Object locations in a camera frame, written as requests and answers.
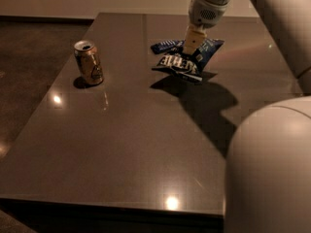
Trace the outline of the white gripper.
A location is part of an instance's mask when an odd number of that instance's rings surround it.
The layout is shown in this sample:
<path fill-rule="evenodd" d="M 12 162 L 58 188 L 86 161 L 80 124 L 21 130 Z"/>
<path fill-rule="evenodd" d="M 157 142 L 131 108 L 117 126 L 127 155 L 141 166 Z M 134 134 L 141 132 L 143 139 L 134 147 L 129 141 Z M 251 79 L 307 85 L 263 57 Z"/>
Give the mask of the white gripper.
<path fill-rule="evenodd" d="M 192 55 L 206 39 L 204 28 L 215 26 L 225 13 L 228 0 L 191 0 L 190 25 L 187 28 L 183 53 Z"/>

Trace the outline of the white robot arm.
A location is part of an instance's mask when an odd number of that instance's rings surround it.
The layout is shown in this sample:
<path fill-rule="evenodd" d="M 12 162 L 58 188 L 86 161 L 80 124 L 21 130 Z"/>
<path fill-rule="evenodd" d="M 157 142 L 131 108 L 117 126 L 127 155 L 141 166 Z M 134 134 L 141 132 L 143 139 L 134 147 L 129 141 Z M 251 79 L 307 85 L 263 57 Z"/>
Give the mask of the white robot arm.
<path fill-rule="evenodd" d="M 192 53 L 230 0 L 191 0 Z M 230 142 L 224 233 L 311 233 L 311 0 L 251 0 L 287 61 L 300 97 L 248 116 Z"/>

